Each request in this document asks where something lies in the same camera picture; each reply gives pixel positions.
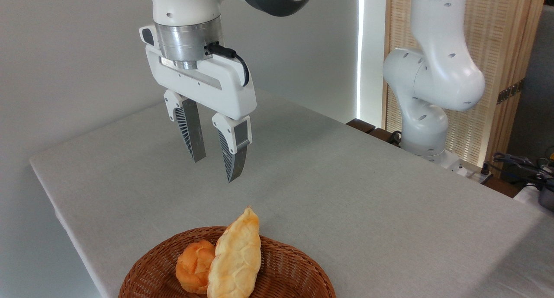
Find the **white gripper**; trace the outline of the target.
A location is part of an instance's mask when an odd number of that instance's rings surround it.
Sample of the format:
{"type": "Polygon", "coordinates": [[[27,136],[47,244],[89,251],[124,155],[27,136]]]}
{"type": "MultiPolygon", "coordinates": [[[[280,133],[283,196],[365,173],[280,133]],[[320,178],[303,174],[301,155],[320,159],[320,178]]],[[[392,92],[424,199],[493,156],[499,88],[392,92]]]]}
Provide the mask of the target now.
{"type": "Polygon", "coordinates": [[[252,143],[248,115],[257,107],[253,81],[243,85],[243,65],[238,60],[213,55],[197,61],[196,69],[182,69],[162,56],[153,25],[140,28],[140,36],[146,44],[152,75],[168,89],[164,99],[170,120],[179,126],[194,162],[206,157],[196,103],[218,112],[212,122],[218,130],[227,180],[232,182],[243,172],[247,147],[252,143]]]}

